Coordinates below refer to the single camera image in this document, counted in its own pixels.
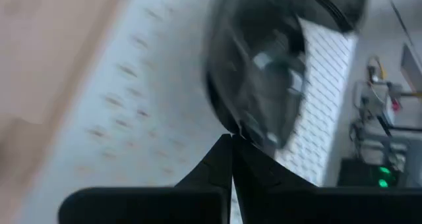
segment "wooden surface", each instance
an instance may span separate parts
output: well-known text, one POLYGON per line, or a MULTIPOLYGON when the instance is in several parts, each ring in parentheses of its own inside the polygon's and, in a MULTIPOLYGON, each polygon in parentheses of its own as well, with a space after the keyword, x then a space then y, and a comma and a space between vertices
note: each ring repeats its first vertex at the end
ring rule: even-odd
POLYGON ((13 222, 123 0, 0 0, 0 223, 13 222))

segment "gray floor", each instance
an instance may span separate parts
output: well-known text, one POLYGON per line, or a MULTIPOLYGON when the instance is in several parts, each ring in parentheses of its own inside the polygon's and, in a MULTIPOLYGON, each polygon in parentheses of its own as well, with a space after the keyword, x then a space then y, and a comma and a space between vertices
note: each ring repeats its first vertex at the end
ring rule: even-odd
MULTIPOLYGON (((405 3, 408 5, 406 0, 395 0, 394 2, 397 8, 408 13, 403 4, 401 4, 405 3)), ((355 81, 365 78, 365 67, 368 58, 371 55, 378 55, 387 71, 387 79, 403 84, 405 89, 409 89, 406 80, 400 72, 404 43, 408 43, 407 36, 394 14, 390 1, 370 0, 367 16, 359 33, 359 41, 355 50, 355 58, 352 62, 353 66, 349 73, 348 85, 344 92, 344 104, 331 157, 328 162, 325 186, 336 185, 341 158, 350 156, 353 152, 353 146, 348 138, 349 124, 357 116, 357 112, 352 106, 352 90, 355 81)), ((404 117, 405 120, 414 120, 411 115, 404 117)))

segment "black device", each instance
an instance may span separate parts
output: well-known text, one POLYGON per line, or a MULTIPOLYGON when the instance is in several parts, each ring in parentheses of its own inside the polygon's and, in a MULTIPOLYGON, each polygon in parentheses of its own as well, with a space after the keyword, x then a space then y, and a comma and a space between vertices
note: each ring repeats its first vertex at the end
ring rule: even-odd
POLYGON ((380 187, 398 186, 400 172, 385 165, 371 165, 361 159, 343 159, 337 185, 339 187, 380 187))
POLYGON ((419 189, 318 188, 238 135, 223 135, 174 188, 88 188, 59 223, 229 223, 231 180, 246 223, 420 223, 419 189))

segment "wooden desk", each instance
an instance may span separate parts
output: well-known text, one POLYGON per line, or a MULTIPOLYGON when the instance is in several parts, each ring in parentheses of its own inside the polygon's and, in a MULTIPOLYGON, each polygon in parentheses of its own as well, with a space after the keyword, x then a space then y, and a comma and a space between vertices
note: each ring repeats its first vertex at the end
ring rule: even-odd
POLYGON ((0 0, 0 223, 44 160, 122 0, 0 0))

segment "green led light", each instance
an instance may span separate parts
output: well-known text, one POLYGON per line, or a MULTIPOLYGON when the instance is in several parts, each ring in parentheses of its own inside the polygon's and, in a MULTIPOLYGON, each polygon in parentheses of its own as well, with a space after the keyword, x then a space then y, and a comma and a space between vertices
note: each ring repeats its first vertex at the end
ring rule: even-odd
POLYGON ((391 174, 391 171, 385 167, 380 167, 380 171, 386 174, 391 174))
POLYGON ((388 188, 388 184, 385 180, 381 179, 378 181, 381 188, 388 188))

